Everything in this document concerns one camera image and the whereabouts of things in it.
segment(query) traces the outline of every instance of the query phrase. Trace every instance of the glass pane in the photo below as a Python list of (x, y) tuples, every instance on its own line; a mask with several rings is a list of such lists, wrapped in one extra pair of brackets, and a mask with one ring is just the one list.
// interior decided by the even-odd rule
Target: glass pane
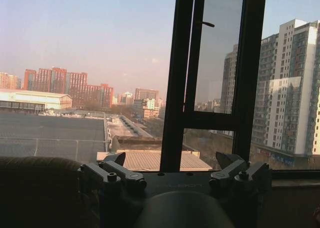
[(184, 129), (180, 170), (219, 170), (216, 152), (231, 154), (232, 145), (232, 131)]
[(230, 114), (243, 0), (205, 0), (196, 83), (196, 111)]
[(159, 170), (175, 4), (1, 0), (0, 155)]
[(320, 169), (320, 17), (310, 13), (320, 4), (275, 1), (265, 5), (250, 159)]

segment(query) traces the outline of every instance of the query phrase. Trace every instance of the hazy sky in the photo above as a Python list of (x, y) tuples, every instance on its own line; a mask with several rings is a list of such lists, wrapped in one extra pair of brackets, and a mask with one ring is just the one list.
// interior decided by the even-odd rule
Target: hazy sky
[(87, 72), (115, 93), (167, 90), (176, 0), (0, 0), (0, 71)]
[[(294, 18), (320, 20), (319, 0), (266, 0), (263, 37)], [(242, 0), (205, 0), (197, 101), (220, 98), (224, 59), (239, 39)], [(0, 0), (0, 71), (87, 72), (115, 93), (167, 91), (175, 0)]]

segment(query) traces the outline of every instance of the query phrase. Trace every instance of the window handle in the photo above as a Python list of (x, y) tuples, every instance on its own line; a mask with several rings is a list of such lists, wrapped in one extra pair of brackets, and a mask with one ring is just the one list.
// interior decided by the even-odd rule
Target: window handle
[(206, 22), (206, 21), (197, 21), (196, 22), (196, 24), (197, 25), (206, 25), (206, 26), (208, 26), (208, 27), (215, 27), (215, 25), (214, 24), (212, 24), (212, 23), (210, 23), (210, 22)]

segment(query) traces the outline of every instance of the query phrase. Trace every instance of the white warehouse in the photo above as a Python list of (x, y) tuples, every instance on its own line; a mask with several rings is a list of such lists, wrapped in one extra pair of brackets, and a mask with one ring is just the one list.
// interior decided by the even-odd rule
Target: white warehouse
[(0, 89), (0, 108), (39, 111), (71, 107), (72, 98), (68, 94), (22, 89)]

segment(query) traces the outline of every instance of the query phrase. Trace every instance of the black window frame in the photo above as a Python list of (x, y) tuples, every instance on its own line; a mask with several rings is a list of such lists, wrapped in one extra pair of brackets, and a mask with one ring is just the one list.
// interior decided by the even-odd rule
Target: black window frame
[(224, 114), (194, 110), (205, 0), (176, 0), (160, 172), (180, 171), (185, 128), (233, 131), (232, 153), (249, 160), (265, 1), (242, 2), (232, 112)]

